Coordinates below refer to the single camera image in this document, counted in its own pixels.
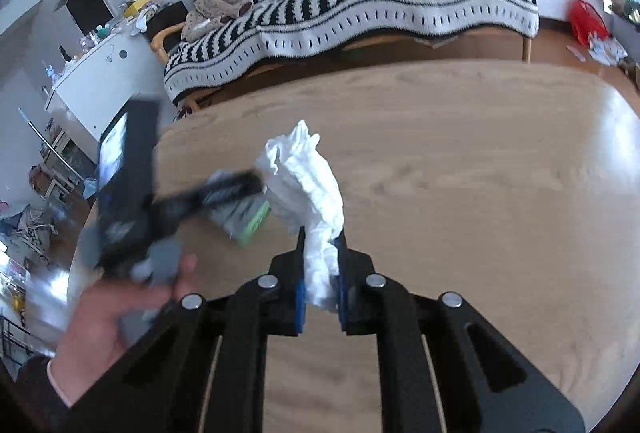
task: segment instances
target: tissue box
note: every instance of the tissue box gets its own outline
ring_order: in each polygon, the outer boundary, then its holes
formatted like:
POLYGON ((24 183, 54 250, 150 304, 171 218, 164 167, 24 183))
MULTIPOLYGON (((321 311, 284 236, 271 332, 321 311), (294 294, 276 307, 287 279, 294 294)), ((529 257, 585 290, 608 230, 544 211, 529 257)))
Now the tissue box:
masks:
POLYGON ((145 6, 147 3, 149 3, 151 0, 137 0, 136 2, 132 3, 125 11, 124 11, 124 17, 128 18, 131 16, 138 16, 138 14, 140 14, 140 9, 142 9, 143 6, 145 6))

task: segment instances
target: white dresser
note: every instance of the white dresser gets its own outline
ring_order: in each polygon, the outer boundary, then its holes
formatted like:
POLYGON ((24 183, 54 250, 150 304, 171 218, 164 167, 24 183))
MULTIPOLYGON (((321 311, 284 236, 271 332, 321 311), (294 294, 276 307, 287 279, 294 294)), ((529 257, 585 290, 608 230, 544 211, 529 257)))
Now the white dresser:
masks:
POLYGON ((164 92, 164 68, 142 34, 112 34, 54 86, 45 110, 92 161, 102 132, 132 96, 161 102, 161 126, 175 108, 164 92))

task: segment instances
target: white sleeve cuff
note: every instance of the white sleeve cuff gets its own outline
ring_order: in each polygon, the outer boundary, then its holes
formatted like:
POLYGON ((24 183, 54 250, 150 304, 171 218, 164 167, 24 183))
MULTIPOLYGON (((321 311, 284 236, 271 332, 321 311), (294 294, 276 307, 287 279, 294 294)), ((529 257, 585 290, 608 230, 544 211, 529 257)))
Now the white sleeve cuff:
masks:
POLYGON ((51 359, 47 363, 47 377, 49 377, 49 383, 51 384, 51 387, 55 390, 55 392, 58 394, 58 396, 60 397, 60 400, 65 403, 66 407, 70 408, 71 401, 62 392, 62 390, 58 386, 58 383, 56 383, 55 379, 53 378, 53 375, 51 374, 51 361, 53 361, 53 359, 51 359))

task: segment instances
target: wooden armrest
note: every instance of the wooden armrest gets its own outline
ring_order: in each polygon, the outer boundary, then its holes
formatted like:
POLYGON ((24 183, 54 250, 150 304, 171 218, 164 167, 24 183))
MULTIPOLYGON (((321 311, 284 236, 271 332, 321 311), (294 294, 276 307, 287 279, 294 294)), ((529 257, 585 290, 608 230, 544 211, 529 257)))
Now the wooden armrest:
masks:
POLYGON ((184 28, 185 23, 180 23, 178 25, 173 25, 172 27, 167 27, 164 30, 158 32, 155 37, 151 40, 151 50, 153 53, 158 56, 158 59, 162 64, 166 66, 169 62, 169 55, 164 50, 164 39, 169 34, 175 34, 176 32, 181 32, 184 28))

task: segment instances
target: round wooden tabletop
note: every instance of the round wooden tabletop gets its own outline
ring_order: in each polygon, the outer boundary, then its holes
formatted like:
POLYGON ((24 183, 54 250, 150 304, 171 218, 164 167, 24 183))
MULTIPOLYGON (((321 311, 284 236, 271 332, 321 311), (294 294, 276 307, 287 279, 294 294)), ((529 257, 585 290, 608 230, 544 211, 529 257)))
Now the round wooden tabletop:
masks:
MULTIPOLYGON (((640 122, 620 95, 596 76, 505 61, 299 80, 170 126, 159 194, 252 166, 300 119, 340 184, 350 247, 414 293, 460 292, 593 427, 640 359, 640 122)), ((204 218, 180 236, 209 298, 296 240, 273 215, 245 249, 204 218)), ((379 431, 375 339, 307 314, 301 337, 270 338, 265 431, 379 431)))

